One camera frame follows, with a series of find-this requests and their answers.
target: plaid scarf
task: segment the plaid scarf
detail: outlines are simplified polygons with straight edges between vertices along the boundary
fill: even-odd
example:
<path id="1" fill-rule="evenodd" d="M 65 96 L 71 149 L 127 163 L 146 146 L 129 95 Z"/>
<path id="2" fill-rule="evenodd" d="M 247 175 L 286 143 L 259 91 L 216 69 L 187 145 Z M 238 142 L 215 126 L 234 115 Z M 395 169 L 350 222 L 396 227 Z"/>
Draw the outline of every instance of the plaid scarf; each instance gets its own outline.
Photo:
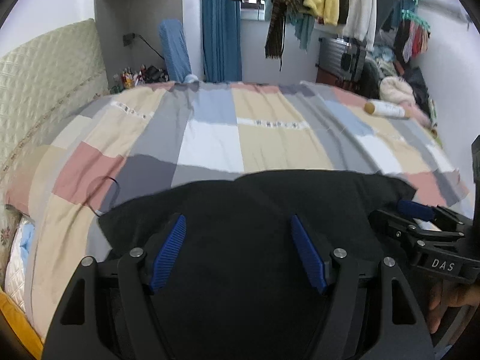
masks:
<path id="1" fill-rule="evenodd" d="M 265 43 L 266 58 L 281 58 L 284 48 L 287 9 L 298 12 L 303 0 L 273 0 L 272 18 Z"/>

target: patchwork bedspread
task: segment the patchwork bedspread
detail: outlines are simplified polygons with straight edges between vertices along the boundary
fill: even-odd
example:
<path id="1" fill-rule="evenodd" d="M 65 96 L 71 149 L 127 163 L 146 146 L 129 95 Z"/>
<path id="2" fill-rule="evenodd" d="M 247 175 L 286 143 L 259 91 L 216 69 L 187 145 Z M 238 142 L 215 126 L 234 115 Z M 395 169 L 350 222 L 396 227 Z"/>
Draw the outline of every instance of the patchwork bedspread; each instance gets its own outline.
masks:
<path id="1" fill-rule="evenodd" d="M 35 330 L 45 337 L 80 259 L 105 258 L 95 215 L 183 183 L 271 169 L 380 172 L 418 188 L 419 202 L 471 216 L 468 190 L 429 133 L 414 120 L 368 115 L 364 103 L 310 83 L 166 83 L 79 110 L 25 189 L 37 224 L 25 282 Z"/>

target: blue curtain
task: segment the blue curtain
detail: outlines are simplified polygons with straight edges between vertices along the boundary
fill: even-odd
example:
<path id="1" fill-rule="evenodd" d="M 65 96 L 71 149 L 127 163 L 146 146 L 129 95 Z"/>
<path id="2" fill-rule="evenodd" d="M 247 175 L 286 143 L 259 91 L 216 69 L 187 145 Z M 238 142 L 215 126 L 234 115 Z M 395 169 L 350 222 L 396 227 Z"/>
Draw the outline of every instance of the blue curtain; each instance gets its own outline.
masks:
<path id="1" fill-rule="evenodd" d="M 206 81 L 242 81 L 240 2 L 202 0 L 202 29 Z"/>

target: metal screw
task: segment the metal screw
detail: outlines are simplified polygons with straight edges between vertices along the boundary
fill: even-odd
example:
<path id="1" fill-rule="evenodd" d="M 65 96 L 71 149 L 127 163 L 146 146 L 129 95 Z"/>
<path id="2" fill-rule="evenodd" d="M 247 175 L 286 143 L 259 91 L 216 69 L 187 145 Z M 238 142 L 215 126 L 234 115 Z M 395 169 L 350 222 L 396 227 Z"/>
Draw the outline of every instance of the metal screw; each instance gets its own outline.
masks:
<path id="1" fill-rule="evenodd" d="M 81 263 L 83 266 L 91 266 L 93 264 L 93 257 L 83 257 Z"/>
<path id="2" fill-rule="evenodd" d="M 383 259 L 383 263 L 386 265 L 386 266 L 394 266 L 395 265 L 395 260 L 392 258 L 392 257 L 385 257 Z"/>
<path id="3" fill-rule="evenodd" d="M 335 257 L 338 257 L 339 259 L 342 259 L 347 256 L 347 251 L 345 249 L 338 247 L 333 251 L 333 255 Z"/>
<path id="4" fill-rule="evenodd" d="M 140 257 L 143 254 L 143 249 L 141 247 L 134 247 L 130 251 L 130 256 L 132 257 Z"/>

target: silver suitcase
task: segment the silver suitcase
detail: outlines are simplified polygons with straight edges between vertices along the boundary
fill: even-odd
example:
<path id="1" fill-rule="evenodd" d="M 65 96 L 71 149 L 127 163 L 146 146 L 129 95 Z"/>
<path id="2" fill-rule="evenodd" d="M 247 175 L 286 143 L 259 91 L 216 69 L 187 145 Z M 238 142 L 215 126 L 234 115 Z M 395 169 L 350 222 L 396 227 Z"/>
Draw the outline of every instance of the silver suitcase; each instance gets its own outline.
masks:
<path id="1" fill-rule="evenodd" d="M 320 39 L 318 67 L 344 81 L 356 83 L 362 74 L 366 50 L 343 39 Z"/>

